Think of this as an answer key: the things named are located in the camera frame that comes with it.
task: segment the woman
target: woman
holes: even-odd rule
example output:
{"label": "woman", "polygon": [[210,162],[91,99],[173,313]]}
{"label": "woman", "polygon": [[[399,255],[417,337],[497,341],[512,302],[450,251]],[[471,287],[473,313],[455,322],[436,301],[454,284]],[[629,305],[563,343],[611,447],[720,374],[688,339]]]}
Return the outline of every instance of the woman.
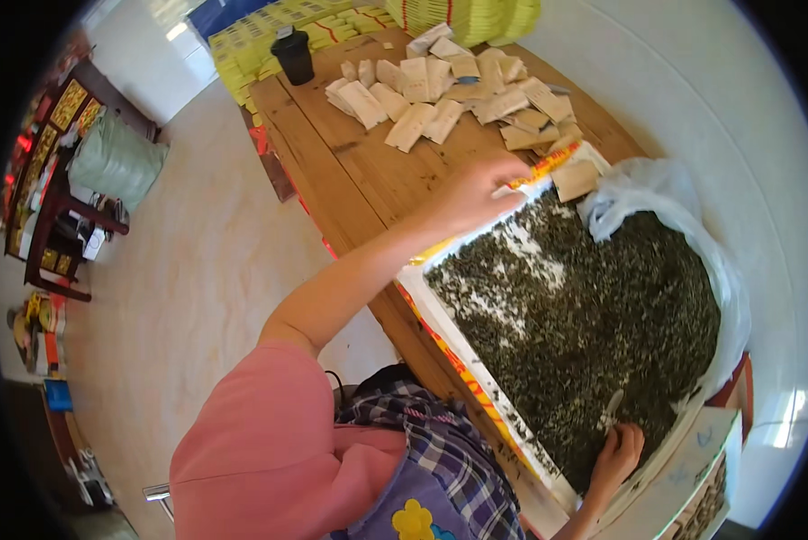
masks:
{"label": "woman", "polygon": [[[522,193],[492,193],[529,175],[506,153],[465,167],[281,302],[173,454],[177,537],[523,537],[515,494],[461,405],[447,407],[400,365],[360,385],[335,417],[316,356],[412,255],[519,206]],[[609,432],[580,510],[555,538],[591,533],[643,442],[635,425]]]}

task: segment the green sack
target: green sack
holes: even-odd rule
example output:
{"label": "green sack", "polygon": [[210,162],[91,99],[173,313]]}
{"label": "green sack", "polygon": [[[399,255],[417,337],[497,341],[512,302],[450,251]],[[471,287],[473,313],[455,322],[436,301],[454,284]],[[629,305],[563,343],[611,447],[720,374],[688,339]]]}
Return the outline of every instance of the green sack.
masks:
{"label": "green sack", "polygon": [[121,199],[133,213],[158,178],[169,151],[169,145],[151,143],[106,111],[80,142],[68,165],[68,179]]}

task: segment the black tumbler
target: black tumbler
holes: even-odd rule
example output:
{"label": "black tumbler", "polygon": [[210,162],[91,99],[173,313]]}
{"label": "black tumbler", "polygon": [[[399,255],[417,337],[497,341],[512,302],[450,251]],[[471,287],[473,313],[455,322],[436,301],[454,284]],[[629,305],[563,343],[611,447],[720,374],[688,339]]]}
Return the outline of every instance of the black tumbler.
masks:
{"label": "black tumbler", "polygon": [[293,86],[303,85],[314,78],[308,33],[285,26],[278,30],[278,39],[271,44],[271,53],[278,58],[287,79]]}

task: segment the tiled floor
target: tiled floor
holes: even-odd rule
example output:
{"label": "tiled floor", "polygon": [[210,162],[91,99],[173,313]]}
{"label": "tiled floor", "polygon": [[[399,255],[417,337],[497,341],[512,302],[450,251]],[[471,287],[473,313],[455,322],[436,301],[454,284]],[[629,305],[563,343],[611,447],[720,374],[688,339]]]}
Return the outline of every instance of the tiled floor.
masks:
{"label": "tiled floor", "polygon": [[[331,263],[296,199],[281,204],[220,82],[168,124],[160,178],[87,265],[93,300],[68,303],[68,380],[80,428],[142,538],[173,536],[142,488],[167,481],[172,452],[215,383],[254,346],[272,309]],[[365,308],[320,356],[358,383],[395,352]]]}

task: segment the hand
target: hand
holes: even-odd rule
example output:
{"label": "hand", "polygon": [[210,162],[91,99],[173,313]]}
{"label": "hand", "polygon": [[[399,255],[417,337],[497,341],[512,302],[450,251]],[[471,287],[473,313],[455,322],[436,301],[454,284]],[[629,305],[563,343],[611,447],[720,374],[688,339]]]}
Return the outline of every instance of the hand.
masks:
{"label": "hand", "polygon": [[638,466],[644,448],[644,432],[633,423],[617,424],[608,432],[605,448],[596,459],[587,498],[607,506],[620,484]]}
{"label": "hand", "polygon": [[496,199],[491,194],[507,182],[531,175],[530,167],[518,157],[497,152],[455,171],[414,217],[436,228],[443,238],[473,231],[520,206],[527,199],[523,193],[506,193]]}

